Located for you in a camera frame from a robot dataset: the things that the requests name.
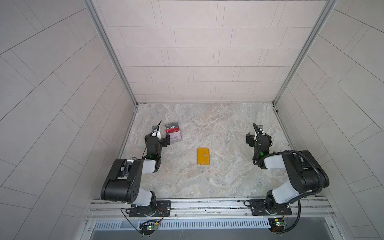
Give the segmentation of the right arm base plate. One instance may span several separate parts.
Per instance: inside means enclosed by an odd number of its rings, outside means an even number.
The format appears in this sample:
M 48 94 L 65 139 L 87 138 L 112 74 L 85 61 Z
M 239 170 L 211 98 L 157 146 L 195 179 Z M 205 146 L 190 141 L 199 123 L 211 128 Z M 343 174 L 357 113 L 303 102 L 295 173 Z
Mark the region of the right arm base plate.
M 292 215 L 289 204 L 277 204 L 272 200 L 249 200 L 245 205 L 251 209 L 253 216 L 282 216 Z

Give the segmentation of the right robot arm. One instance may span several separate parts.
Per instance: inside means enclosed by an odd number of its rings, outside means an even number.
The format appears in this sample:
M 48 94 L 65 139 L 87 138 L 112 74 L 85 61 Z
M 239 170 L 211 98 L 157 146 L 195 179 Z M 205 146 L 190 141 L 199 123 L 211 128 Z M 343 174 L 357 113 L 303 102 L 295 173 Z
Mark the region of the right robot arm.
M 288 180 L 267 192 L 263 208 L 270 215 L 280 213 L 288 204 L 320 193 L 330 184 L 328 175 L 307 150 L 270 153 L 272 137 L 260 131 L 254 135 L 248 133 L 246 144 L 254 149 L 252 160 L 255 166 L 262 170 L 283 169 L 287 172 Z

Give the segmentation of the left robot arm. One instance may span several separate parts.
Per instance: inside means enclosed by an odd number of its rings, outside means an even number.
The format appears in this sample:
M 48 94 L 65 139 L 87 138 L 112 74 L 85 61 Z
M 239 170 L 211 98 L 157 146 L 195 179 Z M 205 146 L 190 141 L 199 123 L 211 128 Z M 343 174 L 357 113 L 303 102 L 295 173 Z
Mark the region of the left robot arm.
M 169 134 L 159 138 L 151 133 L 145 136 L 147 154 L 142 159 L 116 159 L 101 188 L 101 199 L 123 202 L 136 207 L 142 214 L 156 211 L 154 192 L 140 187 L 142 176 L 156 173 L 161 165 L 162 148 L 171 144 Z

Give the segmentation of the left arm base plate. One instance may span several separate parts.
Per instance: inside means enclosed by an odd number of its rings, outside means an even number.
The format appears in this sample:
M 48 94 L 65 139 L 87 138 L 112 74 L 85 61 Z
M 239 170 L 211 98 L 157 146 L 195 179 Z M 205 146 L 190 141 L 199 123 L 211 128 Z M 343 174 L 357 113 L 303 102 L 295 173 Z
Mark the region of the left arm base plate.
M 129 211 L 131 218 L 160 218 L 169 217 L 171 210 L 171 201 L 159 201 L 151 203 L 149 206 L 133 205 Z

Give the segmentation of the yellow leather card holder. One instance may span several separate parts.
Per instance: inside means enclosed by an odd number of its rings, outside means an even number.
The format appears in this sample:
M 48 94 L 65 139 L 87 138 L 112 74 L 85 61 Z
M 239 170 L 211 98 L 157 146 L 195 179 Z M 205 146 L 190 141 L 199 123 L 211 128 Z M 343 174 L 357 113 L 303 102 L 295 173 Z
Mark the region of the yellow leather card holder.
M 197 164 L 200 166 L 210 165 L 210 150 L 208 148 L 197 149 Z

